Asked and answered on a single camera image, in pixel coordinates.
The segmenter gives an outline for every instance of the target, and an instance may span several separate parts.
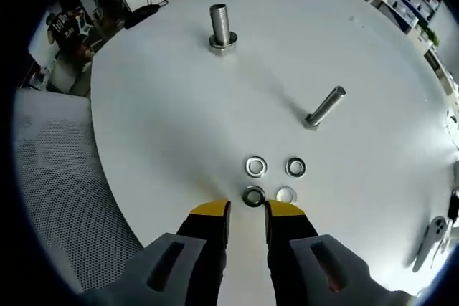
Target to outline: white round table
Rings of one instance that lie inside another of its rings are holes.
[[[224,58],[208,50],[216,3],[239,37]],[[301,119],[337,85],[345,99],[306,130]],[[103,169],[142,245],[200,203],[232,202],[220,305],[275,304],[264,210],[241,199],[253,184],[269,199],[294,188],[316,230],[385,287],[425,283],[408,266],[448,208],[447,105],[422,55],[363,0],[170,0],[97,53],[91,98]],[[252,155],[268,162],[258,180],[245,173]],[[307,164],[301,179],[285,173],[292,156]]]

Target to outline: desk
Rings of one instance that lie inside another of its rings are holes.
[[[239,37],[225,58],[208,50],[216,3]],[[306,130],[301,119],[336,85],[346,98]],[[385,287],[416,293],[438,271],[407,264],[448,208],[448,107],[423,57],[364,1],[171,0],[98,52],[91,90],[103,170],[142,245],[202,202],[232,202],[219,305],[275,305],[264,211],[241,199],[252,184],[269,199],[294,188],[317,231]],[[268,162],[258,180],[244,170],[251,155]],[[292,156],[308,165],[301,179],[284,171]]]

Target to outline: washer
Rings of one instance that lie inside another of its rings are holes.
[[[298,198],[296,191],[294,191],[290,186],[284,186],[279,189],[275,195],[275,199],[279,202],[284,202],[286,204],[294,204]]]
[[[242,200],[249,207],[259,207],[265,203],[265,191],[259,186],[248,186],[242,195]]]
[[[292,171],[292,166],[297,163],[300,165],[300,170],[296,173]],[[306,163],[297,157],[290,158],[285,165],[285,172],[292,178],[301,178],[306,173]]]
[[[254,163],[259,163],[261,165],[260,171],[253,171]],[[249,175],[250,177],[260,178],[268,172],[268,164],[266,163],[266,160],[261,157],[250,157],[247,159],[247,162],[245,163],[245,172],[247,172],[247,175]]]

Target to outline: gray mesh surface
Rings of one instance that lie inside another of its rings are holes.
[[[58,116],[40,107],[15,107],[17,172],[30,219],[45,247],[65,251],[84,290],[104,287],[122,275],[126,260],[142,246],[103,175],[89,103],[27,95],[16,104],[51,102],[55,109],[59,102],[74,103],[68,112],[59,108]]]

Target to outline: white device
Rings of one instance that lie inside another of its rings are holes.
[[[413,272],[419,271],[425,259],[427,258],[433,245],[440,241],[445,235],[448,229],[446,219],[443,216],[436,216],[427,228],[422,240],[419,253],[417,254],[415,265],[413,266]]]

